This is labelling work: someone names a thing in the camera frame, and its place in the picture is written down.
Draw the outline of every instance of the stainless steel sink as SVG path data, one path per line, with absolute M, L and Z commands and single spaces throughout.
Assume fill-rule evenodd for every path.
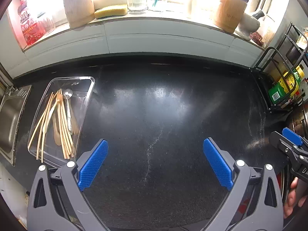
M 18 124 L 30 90 L 31 85 L 7 91 L 0 105 L 0 153 L 12 165 L 15 163 Z

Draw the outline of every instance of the dish soap bottle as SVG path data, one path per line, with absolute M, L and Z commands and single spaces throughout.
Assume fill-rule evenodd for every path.
M 300 66 L 297 66 L 296 70 L 293 70 L 293 74 L 295 76 L 295 81 L 291 74 L 285 78 L 289 89 L 287 88 L 287 85 L 284 83 L 283 78 L 281 77 L 280 80 L 274 85 L 274 87 L 272 87 L 268 91 L 272 103 L 275 104 L 276 101 L 278 101 L 281 97 L 284 97 L 294 86 L 296 86 L 295 90 L 291 93 L 290 96 L 293 96 L 296 93 L 299 84 L 301 83 L 301 79 L 304 77 L 305 74 Z
M 37 17 L 30 12 L 28 0 L 20 0 L 20 6 L 17 9 L 17 13 L 19 15 L 23 36 L 27 45 L 30 46 L 40 39 L 46 33 L 46 30 L 41 26 Z

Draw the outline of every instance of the storage rack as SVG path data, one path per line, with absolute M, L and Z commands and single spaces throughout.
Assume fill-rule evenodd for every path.
M 298 27 L 296 27 L 292 22 L 290 22 L 290 25 L 288 26 L 282 40 L 280 41 L 280 43 L 278 44 L 277 48 L 274 48 L 274 47 L 268 47 L 263 55 L 260 57 L 260 59 L 258 60 L 258 62 L 255 64 L 255 66 L 251 69 L 252 71 L 252 75 L 258 85 L 258 88 L 262 94 L 262 98 L 265 102 L 265 105 L 266 105 L 266 108 L 267 108 L 267 111 L 290 111 L 292 110 L 292 108 L 286 108 L 286 109 L 281 109 L 281 106 L 283 104 L 285 104 L 291 94 L 294 92 L 295 88 L 296 88 L 296 85 L 293 86 L 292 89 L 289 89 L 289 86 L 287 85 L 287 81 L 286 81 L 286 78 L 289 76 L 289 75 L 292 75 L 293 76 L 293 79 L 295 81 L 295 76 L 293 74 L 293 70 L 297 68 L 297 66 L 301 63 L 301 61 L 303 60 L 306 64 L 308 64 L 308 59 L 307 59 L 307 56 L 305 55 L 305 53 L 307 52 L 308 50 L 308 44 L 306 46 L 306 48 L 304 50 L 301 50 L 297 44 L 290 38 L 290 36 L 288 35 L 290 33 L 290 30 L 294 28 L 295 32 L 298 34 L 298 36 L 302 35 L 305 39 L 306 39 L 306 42 L 307 42 L 307 38 L 306 36 L 299 30 Z M 289 63 L 283 58 L 283 56 L 281 55 L 281 53 L 279 52 L 279 49 L 280 47 L 282 46 L 282 44 L 284 43 L 285 40 L 288 40 L 292 43 L 292 45 L 298 50 L 298 52 L 300 53 L 300 56 L 299 58 L 296 60 L 296 62 L 294 63 L 294 65 L 291 64 L 291 62 L 289 61 Z M 260 67 L 259 65 L 261 64 L 261 62 L 263 61 L 263 59 L 265 58 L 265 56 L 268 54 L 268 52 L 270 50 L 273 50 L 273 53 L 272 55 L 269 57 L 269 59 L 266 61 L 266 63 Z M 278 67 L 278 61 L 276 61 L 274 59 L 274 57 L 276 55 L 279 55 L 279 57 L 281 58 L 286 70 L 288 71 L 287 74 L 285 76 L 283 76 L 283 71 L 281 71 Z M 287 89 L 288 89 L 288 93 L 281 97 L 280 99 L 278 99 L 278 101 L 276 101 L 275 104 L 272 103 L 271 99 L 270 99 L 270 96 L 268 94 L 268 90 L 270 88 L 272 88 L 272 86 L 274 84 L 276 84 L 276 82 L 269 82 L 269 79 L 268 77 L 270 77 L 269 74 L 265 73 L 264 72 L 264 69 L 270 64 L 270 63 L 273 63 L 275 68 L 278 70 L 280 76 L 282 77 L 284 83 L 287 85 Z

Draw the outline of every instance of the green and yellow container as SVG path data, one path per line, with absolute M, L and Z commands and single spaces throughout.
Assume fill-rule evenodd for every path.
M 299 84 L 301 83 L 301 79 L 304 77 L 305 74 L 300 66 L 296 67 L 296 71 L 293 70 L 293 74 L 295 76 L 295 81 L 291 74 L 285 79 L 289 89 L 287 88 L 287 85 L 285 84 L 283 78 L 281 77 L 280 80 L 274 85 L 274 87 L 272 87 L 268 91 L 272 103 L 275 104 L 281 97 L 284 97 L 289 92 L 289 90 L 291 90 L 294 86 L 296 87 L 295 90 L 291 93 L 291 96 L 293 96 L 296 93 Z

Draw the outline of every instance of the clear plastic tray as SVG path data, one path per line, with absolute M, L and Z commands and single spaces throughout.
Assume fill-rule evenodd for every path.
M 95 84 L 95 79 L 90 76 L 81 76 L 81 77 L 62 77 L 53 79 L 47 86 L 43 97 L 38 105 L 36 110 L 30 134 L 28 139 L 28 145 L 30 142 L 30 138 L 36 127 L 38 120 L 40 119 L 43 111 L 46 108 L 49 96 L 51 92 L 56 93 L 59 89 L 71 89 L 73 91 L 73 95 L 70 98 L 70 105 L 73 111 L 73 115 L 76 119 L 76 123 L 78 126 L 78 133 L 72 135 L 73 144 L 75 150 L 72 151 L 72 157 L 70 160 L 75 160 L 76 152 L 78 148 L 78 142 L 80 137 L 80 132 L 82 128 L 82 124 L 84 122 L 84 117 L 86 114 L 87 106 L 89 103 L 89 99 Z M 37 142 L 39 136 L 39 128 L 35 133 L 33 138 L 31 147 L 29 152 L 36 157 L 36 149 Z M 44 154 L 43 161 L 53 167 L 61 167 L 68 162 L 68 160 L 64 159 L 62 147 L 58 146 L 54 141 L 54 129 L 52 120 L 49 123 L 46 137 L 45 137 L 45 146 L 44 146 Z

